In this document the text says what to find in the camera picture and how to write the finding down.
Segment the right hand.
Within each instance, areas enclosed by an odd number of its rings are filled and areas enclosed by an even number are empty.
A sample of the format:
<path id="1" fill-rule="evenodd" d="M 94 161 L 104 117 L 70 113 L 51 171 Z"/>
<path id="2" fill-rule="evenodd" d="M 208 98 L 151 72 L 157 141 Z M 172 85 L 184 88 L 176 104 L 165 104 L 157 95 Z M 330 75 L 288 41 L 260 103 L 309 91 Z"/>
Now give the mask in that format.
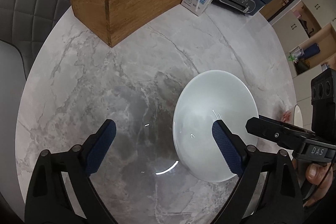
<path id="1" fill-rule="evenodd" d="M 311 206 L 324 198 L 331 187 L 333 182 L 331 163 L 328 162 L 325 166 L 311 164 L 306 170 L 306 179 L 311 184 L 318 186 L 316 192 L 303 204 L 304 206 Z"/>

